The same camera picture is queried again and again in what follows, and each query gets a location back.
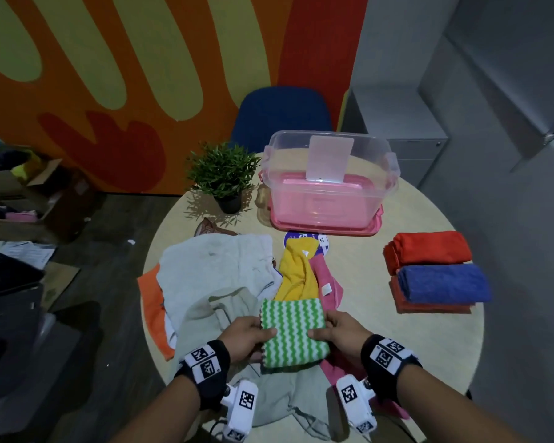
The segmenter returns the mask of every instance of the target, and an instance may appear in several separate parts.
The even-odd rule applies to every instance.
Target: black wristband
[[[363,344],[361,362],[377,397],[391,399],[397,404],[400,402],[396,386],[402,369],[410,364],[422,367],[411,350],[378,334],[370,336]]]
[[[211,340],[187,353],[179,364],[174,377],[184,375],[193,381],[201,399],[199,410],[219,410],[230,368],[230,353],[224,343]]]

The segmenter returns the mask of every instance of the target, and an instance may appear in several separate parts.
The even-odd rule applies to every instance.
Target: dark floor
[[[64,322],[80,321],[80,328],[88,325],[84,319],[98,322],[102,334],[95,338],[92,333],[89,350],[72,364],[85,365],[84,381],[68,382],[62,387],[64,398],[45,407],[47,419],[6,440],[106,442],[163,389],[143,335],[136,278],[158,226],[176,201],[106,195],[78,239],[59,246],[52,260],[80,272],[51,312],[60,310],[58,319]],[[91,348],[93,358],[86,354]]]

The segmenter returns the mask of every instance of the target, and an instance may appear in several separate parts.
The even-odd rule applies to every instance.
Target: plastic storage box
[[[278,229],[360,236],[377,231],[376,212],[400,177],[384,139],[299,130],[273,134],[261,170]]]

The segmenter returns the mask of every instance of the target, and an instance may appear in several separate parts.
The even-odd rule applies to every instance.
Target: orange wall
[[[367,0],[0,0],[0,139],[104,191],[181,194],[242,98],[318,90],[333,125]]]

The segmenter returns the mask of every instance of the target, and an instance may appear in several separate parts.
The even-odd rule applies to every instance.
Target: person's left hand
[[[260,317],[238,317],[218,337],[230,353],[232,363],[249,357],[257,344],[265,343],[277,335],[277,329],[261,329]]]

